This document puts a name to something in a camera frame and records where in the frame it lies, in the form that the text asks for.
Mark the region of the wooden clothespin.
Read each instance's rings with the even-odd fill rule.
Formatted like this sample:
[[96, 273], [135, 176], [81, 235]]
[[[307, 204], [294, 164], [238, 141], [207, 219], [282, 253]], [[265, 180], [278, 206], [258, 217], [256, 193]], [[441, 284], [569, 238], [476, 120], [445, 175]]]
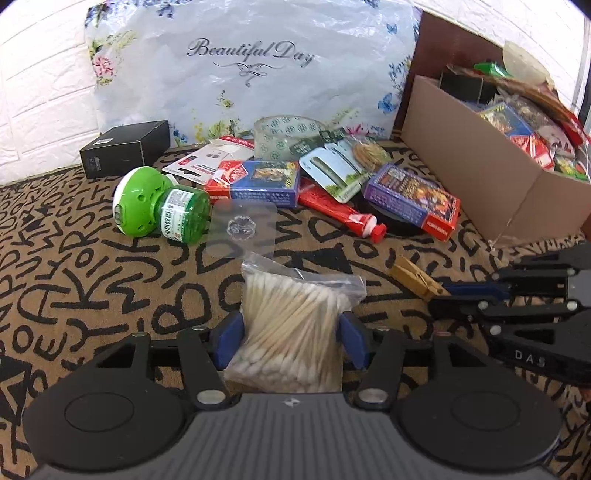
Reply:
[[425, 302], [430, 302], [435, 297], [450, 296], [440, 283], [405, 257], [396, 259], [390, 274], [394, 280]]

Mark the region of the bag of cotton swabs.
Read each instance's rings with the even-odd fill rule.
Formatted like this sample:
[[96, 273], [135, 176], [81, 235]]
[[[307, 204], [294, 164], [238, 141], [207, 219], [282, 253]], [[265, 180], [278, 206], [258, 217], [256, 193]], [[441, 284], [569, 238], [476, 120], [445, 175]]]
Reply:
[[242, 277], [245, 337], [224, 378], [273, 393], [341, 391], [339, 315], [366, 298], [366, 280], [287, 268], [253, 252]]

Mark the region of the purple red playing card box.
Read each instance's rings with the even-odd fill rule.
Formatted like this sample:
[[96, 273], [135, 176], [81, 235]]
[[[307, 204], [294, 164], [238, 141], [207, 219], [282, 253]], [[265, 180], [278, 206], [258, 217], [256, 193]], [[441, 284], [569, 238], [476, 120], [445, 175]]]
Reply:
[[460, 214], [457, 197], [394, 163], [370, 178], [363, 197], [441, 241], [453, 235]]

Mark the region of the clear square adhesive hook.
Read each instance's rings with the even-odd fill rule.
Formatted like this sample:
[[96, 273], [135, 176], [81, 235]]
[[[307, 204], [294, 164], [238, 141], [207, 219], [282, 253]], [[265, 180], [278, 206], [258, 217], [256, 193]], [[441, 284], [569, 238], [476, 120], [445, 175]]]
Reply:
[[218, 200], [212, 209], [204, 252], [214, 259], [273, 253], [276, 205], [266, 201]]

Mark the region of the red toothpaste tube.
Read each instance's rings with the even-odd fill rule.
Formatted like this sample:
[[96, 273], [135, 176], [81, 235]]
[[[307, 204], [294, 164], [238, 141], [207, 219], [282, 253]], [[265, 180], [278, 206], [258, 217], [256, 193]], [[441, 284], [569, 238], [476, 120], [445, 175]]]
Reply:
[[320, 185], [307, 178], [301, 179], [298, 203], [338, 220], [360, 238], [369, 238], [380, 243], [386, 236], [387, 227], [378, 222], [373, 214], [360, 213], [345, 203], [339, 203]]

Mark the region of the blue red playing card box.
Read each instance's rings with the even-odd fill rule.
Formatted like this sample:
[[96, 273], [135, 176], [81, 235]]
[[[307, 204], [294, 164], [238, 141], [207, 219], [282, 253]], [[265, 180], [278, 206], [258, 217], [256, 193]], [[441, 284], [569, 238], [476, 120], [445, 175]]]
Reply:
[[224, 160], [205, 184], [211, 202], [221, 199], [270, 202], [297, 207], [301, 172], [297, 162]]

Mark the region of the brown cardboard box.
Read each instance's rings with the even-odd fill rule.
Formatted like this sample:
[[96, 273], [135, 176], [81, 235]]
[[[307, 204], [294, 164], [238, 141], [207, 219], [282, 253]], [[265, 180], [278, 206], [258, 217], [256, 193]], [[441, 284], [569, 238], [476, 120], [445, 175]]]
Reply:
[[573, 235], [590, 217], [589, 184], [543, 170], [433, 79], [415, 78], [402, 139], [498, 247]]

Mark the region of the card box inside carton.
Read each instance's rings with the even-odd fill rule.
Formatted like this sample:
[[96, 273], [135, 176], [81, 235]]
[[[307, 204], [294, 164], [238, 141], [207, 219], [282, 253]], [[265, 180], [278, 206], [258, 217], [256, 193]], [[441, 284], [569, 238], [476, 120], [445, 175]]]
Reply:
[[554, 168], [553, 158], [544, 141], [506, 102], [481, 109], [478, 115], [503, 133], [544, 170]]

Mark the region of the green mosquito repellent bottle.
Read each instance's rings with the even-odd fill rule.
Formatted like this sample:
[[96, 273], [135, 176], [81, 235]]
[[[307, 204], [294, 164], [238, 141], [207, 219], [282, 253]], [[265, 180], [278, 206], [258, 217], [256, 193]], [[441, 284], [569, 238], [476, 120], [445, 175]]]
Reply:
[[184, 244], [194, 244], [211, 219], [206, 192], [178, 184], [153, 167], [141, 166], [125, 174], [113, 195], [112, 215], [126, 236], [154, 232]]

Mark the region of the white red blister card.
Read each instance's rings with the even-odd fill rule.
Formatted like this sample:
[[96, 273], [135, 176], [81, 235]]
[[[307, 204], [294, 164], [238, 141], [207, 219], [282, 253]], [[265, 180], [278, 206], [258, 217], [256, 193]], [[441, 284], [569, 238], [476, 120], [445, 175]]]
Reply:
[[254, 144], [232, 136], [211, 139], [204, 147], [199, 148], [179, 160], [165, 166], [162, 171], [166, 175], [188, 180], [204, 186], [216, 172], [224, 160], [249, 160], [254, 154]]

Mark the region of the green white blister pack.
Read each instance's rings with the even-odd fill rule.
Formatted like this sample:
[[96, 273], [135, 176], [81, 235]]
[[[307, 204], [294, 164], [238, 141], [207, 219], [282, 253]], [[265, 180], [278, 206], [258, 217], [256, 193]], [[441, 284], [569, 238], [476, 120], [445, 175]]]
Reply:
[[347, 139], [319, 146], [300, 158], [301, 168], [339, 203], [348, 203], [370, 179]]

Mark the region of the black cardboard box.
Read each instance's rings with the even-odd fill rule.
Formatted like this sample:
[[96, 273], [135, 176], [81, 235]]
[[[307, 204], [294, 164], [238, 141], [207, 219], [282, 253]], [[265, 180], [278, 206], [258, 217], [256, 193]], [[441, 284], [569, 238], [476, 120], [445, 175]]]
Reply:
[[79, 155], [87, 179], [121, 177], [152, 166], [170, 147], [167, 120], [113, 127], [84, 146]]

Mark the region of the clear patterned tape roll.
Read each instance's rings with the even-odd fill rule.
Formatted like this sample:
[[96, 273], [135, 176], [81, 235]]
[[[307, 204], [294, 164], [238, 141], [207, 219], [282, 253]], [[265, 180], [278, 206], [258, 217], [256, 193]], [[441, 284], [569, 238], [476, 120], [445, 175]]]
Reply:
[[266, 161], [294, 161], [290, 148], [325, 130], [324, 123], [304, 116], [278, 115], [263, 117], [254, 123], [254, 156]]

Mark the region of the dark brown wooden board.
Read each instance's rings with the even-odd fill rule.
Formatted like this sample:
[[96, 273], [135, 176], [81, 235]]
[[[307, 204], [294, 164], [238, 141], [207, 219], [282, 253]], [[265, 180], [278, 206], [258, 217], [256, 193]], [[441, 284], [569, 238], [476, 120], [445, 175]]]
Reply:
[[412, 88], [417, 75], [439, 79], [448, 64], [471, 68], [485, 60], [502, 62], [502, 47], [424, 11], [419, 26], [418, 40], [405, 83], [392, 135], [401, 131], [409, 107]]

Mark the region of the white floral plastic bag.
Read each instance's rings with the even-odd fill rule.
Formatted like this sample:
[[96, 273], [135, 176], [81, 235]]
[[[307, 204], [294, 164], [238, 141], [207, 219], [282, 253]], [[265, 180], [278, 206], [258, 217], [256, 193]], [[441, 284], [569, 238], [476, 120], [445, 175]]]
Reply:
[[303, 116], [386, 138], [419, 37], [411, 1], [103, 1], [85, 40], [101, 130], [164, 120], [174, 145]]

